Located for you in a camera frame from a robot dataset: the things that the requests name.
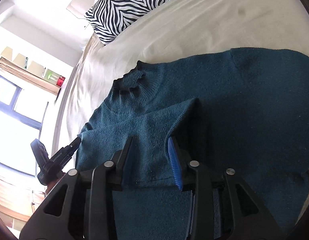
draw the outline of black device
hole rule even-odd
[[[123,170],[132,144],[133,139],[128,138],[122,150],[94,170],[70,170],[26,223],[19,239],[117,240],[112,191],[122,190]],[[237,172],[211,171],[191,160],[187,151],[178,148],[175,138],[173,144],[180,161],[182,191],[192,191],[186,240],[213,240],[216,217],[219,240],[294,239],[281,231],[262,200]],[[87,190],[91,190],[88,200]]]
[[[77,137],[72,143],[66,147],[62,147],[55,155],[49,159],[47,150],[42,142],[35,139],[31,144],[32,152],[36,158],[40,172],[37,175],[42,185],[48,184],[56,179],[60,179],[63,175],[62,169],[71,160],[71,157],[81,144],[81,138]]]

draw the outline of pillowcase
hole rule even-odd
[[[124,29],[168,0],[99,0],[86,18],[103,44],[113,41]]]

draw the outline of knit fabric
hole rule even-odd
[[[171,134],[193,160],[235,169],[289,230],[309,193],[309,57],[238,48],[139,61],[114,81],[81,131],[76,167],[95,168],[135,137],[114,194],[119,240],[185,237],[189,193],[173,186]]]

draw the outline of sweater collar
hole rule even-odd
[[[163,80],[163,65],[138,61],[129,73],[114,80],[104,104],[119,113],[142,111],[157,94]]]

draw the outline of white bedsheet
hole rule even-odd
[[[299,0],[170,0],[103,46],[84,52],[62,121],[73,140],[112,86],[141,60],[170,62],[237,47],[292,49],[309,56],[309,15]]]

